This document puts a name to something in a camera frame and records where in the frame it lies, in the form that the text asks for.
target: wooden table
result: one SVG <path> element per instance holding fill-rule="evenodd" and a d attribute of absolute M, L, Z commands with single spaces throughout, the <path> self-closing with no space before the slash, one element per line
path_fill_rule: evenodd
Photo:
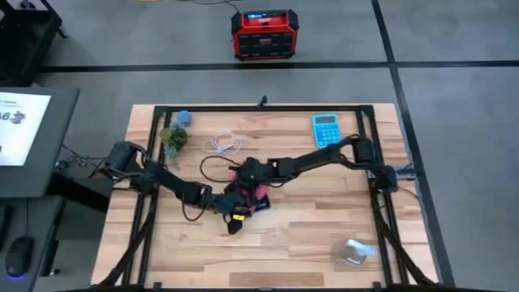
<path fill-rule="evenodd" d="M 373 106 L 385 163 L 407 165 L 394 106 Z M 126 140 L 146 147 L 153 109 L 154 105 L 134 105 Z M 316 150 L 313 114 L 317 112 L 193 113 L 193 123 L 187 128 L 191 137 L 178 159 L 180 170 L 170 169 L 185 180 L 212 185 L 217 193 L 225 185 L 207 182 L 199 172 L 200 161 L 209 155 L 201 149 L 206 140 L 222 131 L 233 131 L 243 142 L 242 149 L 229 156 L 236 161 L 246 157 L 261 161 L 268 157 L 296 157 Z M 353 113 L 337 114 L 343 136 L 357 133 Z M 349 148 L 343 153 L 352 157 Z M 204 170 L 210 177 L 226 179 L 230 176 L 227 166 L 225 161 L 209 160 Z M 205 213 L 197 222 L 186 221 L 174 194 L 161 189 L 146 286 L 161 281 L 163 287 L 169 288 L 354 288 L 384 282 L 378 255 L 362 265 L 352 265 L 339 261 L 334 253 L 351 238 L 377 247 L 366 176 L 363 171 L 341 165 L 302 174 L 282 188 L 272 189 L 272 208 L 247 219 L 236 235 L 227 234 L 221 215 Z M 401 187 L 415 191 L 412 182 L 402 182 Z M 92 283 L 101 281 L 126 250 L 135 201 L 134 192 L 113 193 Z M 393 194 L 393 203 L 404 248 L 436 281 L 418 201 L 399 191 Z M 187 211 L 193 217 L 199 210 Z M 390 254 L 393 275 L 398 280 L 396 261 Z M 136 256 L 132 282 L 138 263 Z"/>

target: blue calculator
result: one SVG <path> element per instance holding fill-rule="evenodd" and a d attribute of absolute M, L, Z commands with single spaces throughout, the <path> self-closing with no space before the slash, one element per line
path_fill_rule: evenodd
<path fill-rule="evenodd" d="M 341 129 L 336 114 L 317 114 L 312 121 L 317 148 L 326 148 L 341 141 Z"/>

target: computer mouse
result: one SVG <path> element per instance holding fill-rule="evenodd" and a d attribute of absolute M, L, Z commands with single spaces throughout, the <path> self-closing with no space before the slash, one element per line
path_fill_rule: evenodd
<path fill-rule="evenodd" d="M 6 255 L 6 271 L 11 277 L 23 276 L 31 265 L 34 240 L 28 236 L 18 237 L 11 243 Z"/>

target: gray floor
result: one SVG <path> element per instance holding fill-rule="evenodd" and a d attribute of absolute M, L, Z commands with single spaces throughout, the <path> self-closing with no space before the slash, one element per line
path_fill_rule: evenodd
<path fill-rule="evenodd" d="M 71 38 L 55 41 L 49 65 L 237 62 L 234 10 L 225 4 L 50 2 Z M 299 13 L 291 62 L 385 60 L 368 0 L 237 5 Z M 519 59 L 517 1 L 383 0 L 381 7 L 397 61 Z M 457 284 L 516 290 L 519 68 L 400 73 Z M 264 94 L 271 102 L 397 103 L 386 69 L 54 73 L 40 83 L 81 88 L 66 142 L 91 156 L 122 139 L 133 104 L 256 102 Z"/>

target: red power station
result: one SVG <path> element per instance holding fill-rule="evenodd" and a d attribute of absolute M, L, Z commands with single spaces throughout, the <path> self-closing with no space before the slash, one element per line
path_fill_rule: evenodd
<path fill-rule="evenodd" d="M 298 38 L 298 15 L 283 11 L 237 12 L 231 18 L 234 56 L 245 60 L 290 58 Z"/>

